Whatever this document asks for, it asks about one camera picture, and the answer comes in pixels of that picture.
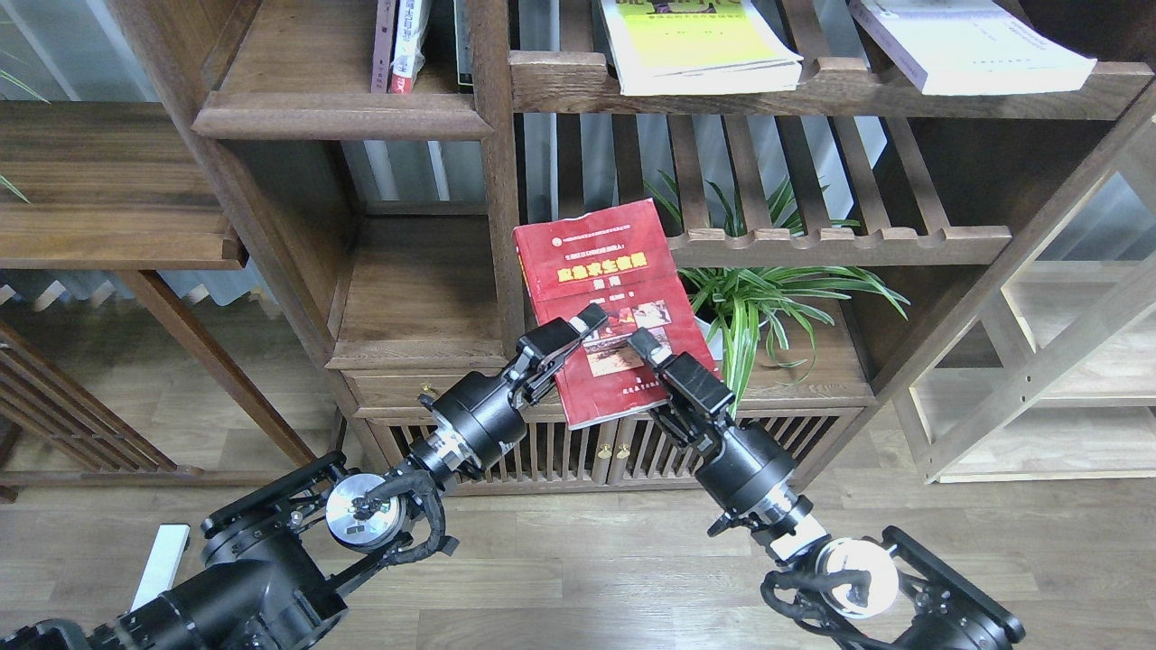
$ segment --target white book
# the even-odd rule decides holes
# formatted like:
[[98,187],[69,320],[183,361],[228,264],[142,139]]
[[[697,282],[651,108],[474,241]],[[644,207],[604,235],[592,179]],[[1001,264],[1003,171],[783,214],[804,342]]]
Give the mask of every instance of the white book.
[[924,95],[1079,90],[1096,66],[992,0],[851,0],[850,9]]
[[732,95],[793,90],[802,57],[750,0],[601,0],[623,95]]

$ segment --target wooden bookshelf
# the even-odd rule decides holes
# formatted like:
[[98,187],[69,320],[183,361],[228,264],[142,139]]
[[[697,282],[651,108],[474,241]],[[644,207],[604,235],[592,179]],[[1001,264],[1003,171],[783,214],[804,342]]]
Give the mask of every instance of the wooden bookshelf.
[[[683,227],[667,234],[681,266],[866,266],[913,301],[910,322],[882,301],[851,301],[837,327],[820,330],[832,339],[821,341],[818,365],[801,382],[781,370],[756,371],[744,411],[833,418],[800,485],[881,401],[902,396],[938,362],[978,317],[985,297],[1031,259],[1156,112],[1149,3],[1122,2],[1095,24],[1074,0],[1003,3],[1046,36],[1102,61],[1082,90],[925,97],[869,42],[870,65],[832,56],[814,3],[781,0],[790,44],[806,59],[798,90],[622,97],[605,58],[592,53],[588,0],[560,3],[563,52],[511,51],[511,3],[473,0],[474,96],[453,91],[450,59],[436,47],[417,93],[372,95],[375,0],[200,0],[197,9],[177,0],[109,0],[305,349],[328,369],[355,434],[386,459],[397,459],[405,442],[390,427],[428,424],[413,401],[422,384],[438,390],[472,368],[501,367],[523,331],[524,296],[510,241],[525,217],[516,115],[558,113],[557,199],[566,215],[602,207],[586,205],[576,172],[583,169],[579,115],[614,113],[620,201],[645,194],[635,116],[667,116],[686,215]],[[759,202],[765,207],[768,189],[753,173],[763,153],[754,150],[746,116],[756,113],[776,118],[803,206],[802,236],[766,223],[757,209]],[[858,228],[831,227],[800,118],[816,115],[835,135]],[[882,116],[890,142],[874,165],[862,150],[855,123],[861,116]],[[724,123],[747,235],[728,237],[707,222],[695,148],[695,120],[703,119]],[[343,161],[321,141],[353,139],[480,141],[488,217],[373,220],[351,244],[364,210],[348,200]],[[237,140],[290,140],[295,148]],[[268,179],[292,169],[307,184]],[[313,200],[344,200],[348,209],[312,209]],[[558,424],[549,411],[556,407],[544,408],[542,418]],[[591,444],[602,440],[603,431],[587,436]],[[658,479],[670,478],[664,477],[667,459],[645,463],[631,486],[661,485]],[[506,467],[511,473],[517,468]]]
[[240,268],[245,251],[160,104],[0,102],[0,268]]

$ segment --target potted plant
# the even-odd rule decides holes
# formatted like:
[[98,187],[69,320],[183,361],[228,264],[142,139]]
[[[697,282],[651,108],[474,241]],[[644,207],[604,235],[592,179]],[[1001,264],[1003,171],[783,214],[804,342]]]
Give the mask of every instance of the potted plant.
[[[668,189],[677,195],[677,185],[669,175],[660,172]],[[721,227],[728,235],[739,236],[746,224],[738,199],[727,200],[721,189],[707,184],[718,194],[724,207]],[[654,199],[676,220],[682,221],[677,205],[647,185]],[[792,235],[802,235],[802,219],[794,200],[790,179],[784,179],[766,200],[771,222],[776,228],[787,228]],[[858,226],[850,220],[832,221],[836,227]],[[810,374],[817,359],[815,323],[833,326],[835,318],[808,300],[850,300],[852,291],[876,294],[906,318],[903,305],[909,301],[889,289],[874,273],[855,266],[802,266],[759,268],[681,268],[690,305],[697,315],[711,322],[707,341],[722,339],[722,379],[738,399],[731,406],[736,412],[755,368],[755,355],[763,344],[768,356],[780,368],[795,368],[807,360],[779,361],[779,352],[791,349],[784,323],[795,322],[810,341],[810,365],[796,382]]]

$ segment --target cabinet drawer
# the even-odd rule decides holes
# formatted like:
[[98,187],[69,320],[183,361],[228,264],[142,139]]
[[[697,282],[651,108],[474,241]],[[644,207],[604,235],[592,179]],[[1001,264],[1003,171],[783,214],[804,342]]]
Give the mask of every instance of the cabinet drawer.
[[[497,370],[479,370],[492,375]],[[429,412],[417,402],[417,396],[428,392],[443,394],[461,379],[460,370],[428,370],[400,374],[397,371],[347,370],[346,383],[357,400],[356,418],[427,418]],[[526,409],[526,419],[562,419],[558,394],[551,392],[541,404]]]

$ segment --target book cover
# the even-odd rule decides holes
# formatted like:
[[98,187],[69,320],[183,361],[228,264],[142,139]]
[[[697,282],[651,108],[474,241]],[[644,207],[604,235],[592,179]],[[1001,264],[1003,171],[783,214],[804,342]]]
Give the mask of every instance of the book cover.
[[373,72],[370,93],[387,93],[390,64],[393,61],[393,29],[397,25],[398,0],[377,0],[377,27],[373,31]]
[[600,0],[623,95],[794,88],[802,59],[750,0]]
[[646,327],[675,353],[718,368],[695,324],[651,199],[513,230],[539,323],[571,318],[590,303],[609,315],[557,376],[571,428],[645,411],[666,400],[625,340]]
[[405,95],[414,91],[414,79],[425,62],[422,40],[429,24],[430,5],[432,0],[400,0],[390,93]]
[[1096,65],[991,0],[852,0],[850,10],[924,95],[1079,90]]

